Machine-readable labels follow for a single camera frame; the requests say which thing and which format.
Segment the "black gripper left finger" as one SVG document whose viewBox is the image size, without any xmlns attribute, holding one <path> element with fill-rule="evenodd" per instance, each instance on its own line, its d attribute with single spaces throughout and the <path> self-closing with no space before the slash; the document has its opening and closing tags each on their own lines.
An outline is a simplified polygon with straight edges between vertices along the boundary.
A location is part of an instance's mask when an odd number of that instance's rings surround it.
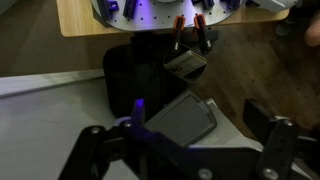
<svg viewBox="0 0 320 180">
<path fill-rule="evenodd" d="M 187 178 L 175 161 L 180 147 L 160 133 L 144 127 L 145 106 L 137 99 L 128 120 L 111 129 L 83 129 L 58 180 L 102 180 L 112 162 L 122 160 L 139 180 L 183 180 Z"/>
</svg>

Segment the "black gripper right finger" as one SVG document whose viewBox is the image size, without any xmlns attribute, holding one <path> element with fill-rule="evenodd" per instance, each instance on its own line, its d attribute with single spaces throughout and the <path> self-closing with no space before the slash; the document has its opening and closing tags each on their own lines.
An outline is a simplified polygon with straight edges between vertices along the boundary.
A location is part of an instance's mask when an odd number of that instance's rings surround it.
<svg viewBox="0 0 320 180">
<path fill-rule="evenodd" d="M 295 158 L 320 173 L 318 124 L 304 129 L 290 118 L 277 118 L 253 99 L 245 101 L 242 119 L 263 146 L 255 165 L 260 180 L 307 180 L 292 169 Z"/>
</svg>

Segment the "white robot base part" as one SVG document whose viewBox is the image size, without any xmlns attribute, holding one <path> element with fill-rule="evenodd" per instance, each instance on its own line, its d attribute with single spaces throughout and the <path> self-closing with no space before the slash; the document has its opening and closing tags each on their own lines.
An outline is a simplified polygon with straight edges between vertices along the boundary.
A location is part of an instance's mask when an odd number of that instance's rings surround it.
<svg viewBox="0 0 320 180">
<path fill-rule="evenodd" d="M 270 12 L 281 12 L 292 8 L 299 0 L 246 0 L 246 6 L 253 6 Z"/>
</svg>

